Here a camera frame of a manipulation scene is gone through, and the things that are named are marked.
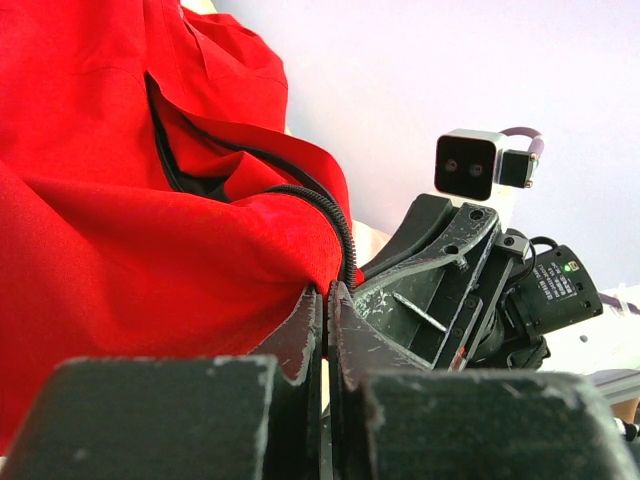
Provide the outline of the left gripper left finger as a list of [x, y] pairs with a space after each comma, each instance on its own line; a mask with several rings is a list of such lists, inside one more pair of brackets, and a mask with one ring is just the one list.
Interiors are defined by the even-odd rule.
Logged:
[[316, 479], [323, 301], [245, 356], [77, 359], [44, 385], [5, 479]]

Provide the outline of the red zip jacket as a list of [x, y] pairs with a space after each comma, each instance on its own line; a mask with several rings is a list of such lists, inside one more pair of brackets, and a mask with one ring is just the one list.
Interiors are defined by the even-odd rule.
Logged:
[[76, 357], [245, 354], [345, 266], [283, 64], [178, 1], [1, 5], [1, 445]]

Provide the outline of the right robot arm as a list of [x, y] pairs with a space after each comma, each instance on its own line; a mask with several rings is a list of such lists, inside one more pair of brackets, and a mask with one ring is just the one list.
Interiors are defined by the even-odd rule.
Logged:
[[435, 369], [538, 369], [547, 334], [617, 301], [566, 245], [503, 229], [497, 212], [422, 194], [361, 269], [358, 315]]

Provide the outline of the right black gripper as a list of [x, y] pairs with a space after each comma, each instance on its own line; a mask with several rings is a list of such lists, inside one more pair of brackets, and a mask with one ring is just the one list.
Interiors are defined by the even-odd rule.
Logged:
[[534, 253], [522, 232], [500, 235], [494, 209], [420, 194], [360, 268], [355, 309], [432, 369], [536, 370], [549, 351], [524, 301]]

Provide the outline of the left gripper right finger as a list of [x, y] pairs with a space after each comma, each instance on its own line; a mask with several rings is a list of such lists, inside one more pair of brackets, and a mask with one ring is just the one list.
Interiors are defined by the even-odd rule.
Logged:
[[328, 300], [338, 479], [635, 479], [639, 462], [606, 401], [564, 373], [430, 370]]

